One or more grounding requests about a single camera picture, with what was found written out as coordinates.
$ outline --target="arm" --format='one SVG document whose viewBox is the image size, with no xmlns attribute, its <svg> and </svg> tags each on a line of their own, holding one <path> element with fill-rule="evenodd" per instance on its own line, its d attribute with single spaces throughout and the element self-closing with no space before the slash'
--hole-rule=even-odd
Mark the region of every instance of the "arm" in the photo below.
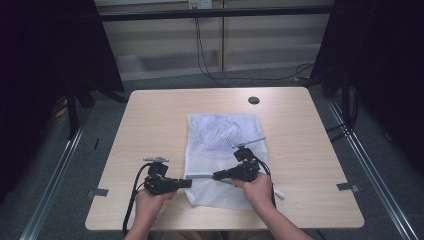
<svg viewBox="0 0 424 240">
<path fill-rule="evenodd" d="M 147 190 L 140 190 L 136 198 L 135 219 L 131 229 L 128 231 L 125 240 L 146 239 L 150 228 L 155 222 L 156 216 L 163 206 L 163 202 L 171 199 L 177 192 L 162 195 L 150 195 Z"/>
<path fill-rule="evenodd" d="M 232 179 L 232 181 L 235 186 L 243 189 L 253 210 L 276 239 L 311 239 L 272 205 L 272 183 L 268 175 L 259 173 L 258 177 L 250 183 L 237 179 Z"/>
</svg>

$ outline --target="wooden table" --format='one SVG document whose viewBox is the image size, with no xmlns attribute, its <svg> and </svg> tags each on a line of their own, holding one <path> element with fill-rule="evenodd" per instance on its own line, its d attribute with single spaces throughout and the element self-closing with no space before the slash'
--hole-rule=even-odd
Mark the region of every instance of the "wooden table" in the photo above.
<svg viewBox="0 0 424 240">
<path fill-rule="evenodd" d="M 248 102 L 251 96 L 260 103 Z M 358 228 L 364 223 L 309 92 L 305 88 L 140 90 L 132 93 L 86 219 L 90 230 L 120 230 L 143 158 L 170 159 L 167 177 L 182 178 L 191 113 L 255 113 L 266 137 L 277 208 L 300 228 Z M 140 178 L 140 183 L 147 170 Z M 131 215 L 129 226 L 134 220 Z M 152 230 L 242 230 L 266 226 L 250 210 L 193 207 L 183 190 L 166 201 Z"/>
</svg>

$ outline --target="gray carpet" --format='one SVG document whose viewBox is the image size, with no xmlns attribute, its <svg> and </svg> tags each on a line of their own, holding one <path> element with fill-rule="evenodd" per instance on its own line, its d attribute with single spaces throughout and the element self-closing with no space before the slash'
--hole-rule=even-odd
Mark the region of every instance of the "gray carpet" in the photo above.
<svg viewBox="0 0 424 240">
<path fill-rule="evenodd" d="M 213 73 L 215 77 L 239 76 L 245 78 L 278 78 L 295 73 L 296 68 L 264 69 Z M 297 86 L 291 78 L 273 81 L 216 80 L 230 87 Z M 190 75 L 124 82 L 126 96 L 136 89 L 173 89 L 222 87 L 205 76 Z M 321 87 L 313 86 L 311 96 L 326 128 L 338 125 Z M 109 151 L 113 144 L 125 104 L 117 103 L 93 93 L 97 102 L 89 110 L 87 125 L 79 145 L 66 171 L 61 187 L 50 208 L 38 239 L 121 239 L 120 231 L 89 231 L 85 218 L 92 199 L 86 192 L 95 189 L 100 180 Z M 18 239 L 24 230 L 44 188 L 55 169 L 67 141 L 67 116 L 52 118 L 46 125 L 43 145 L 33 164 L 18 186 L 11 191 L 0 207 L 0 239 Z M 370 158 L 379 170 L 392 194 L 409 217 L 419 236 L 424 236 L 424 177 L 416 172 L 405 159 L 401 149 L 386 141 L 382 125 L 361 104 L 354 127 Z M 329 133 L 331 138 L 339 130 Z M 326 239 L 402 239 L 390 216 L 368 180 L 356 155 L 346 139 L 333 143 L 334 150 L 350 183 L 359 184 L 362 191 L 355 198 L 365 218 L 360 229 L 325 229 L 321 233 Z M 320 239 L 314 230 L 307 230 L 314 239 Z"/>
</svg>

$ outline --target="light wood tabletop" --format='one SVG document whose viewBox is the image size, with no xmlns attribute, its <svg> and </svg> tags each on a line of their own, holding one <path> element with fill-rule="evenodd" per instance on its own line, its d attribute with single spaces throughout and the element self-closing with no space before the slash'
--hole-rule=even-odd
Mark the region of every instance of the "light wood tabletop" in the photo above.
<svg viewBox="0 0 424 240">
<path fill-rule="evenodd" d="M 249 97 L 259 98 L 250 104 Z M 277 208 L 305 229 L 359 228 L 364 219 L 314 103 L 305 88 L 214 88 L 134 91 L 86 219 L 90 230 L 120 230 L 135 176 L 145 157 L 170 160 L 167 177 L 182 178 L 188 114 L 254 113 L 266 137 Z M 147 171 L 140 177 L 144 180 Z M 128 228 L 134 220 L 131 215 Z M 265 229 L 251 210 L 191 206 L 184 190 L 166 201 L 152 230 Z"/>
</svg>

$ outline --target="black horizontal bar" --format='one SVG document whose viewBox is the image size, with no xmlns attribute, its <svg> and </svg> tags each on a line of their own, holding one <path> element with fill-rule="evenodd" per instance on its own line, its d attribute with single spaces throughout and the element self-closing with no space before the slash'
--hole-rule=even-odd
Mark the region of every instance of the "black horizontal bar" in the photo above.
<svg viewBox="0 0 424 240">
<path fill-rule="evenodd" d="M 157 12 L 127 12 L 102 13 L 100 20 L 131 21 L 157 20 L 179 18 L 213 18 L 213 17 L 242 17 L 242 16 L 270 16 L 270 15 L 307 15 L 345 13 L 359 9 L 355 6 L 308 6 L 308 7 L 279 7 L 279 8 L 241 8 L 241 9 L 201 9 L 201 10 L 172 10 Z"/>
</svg>

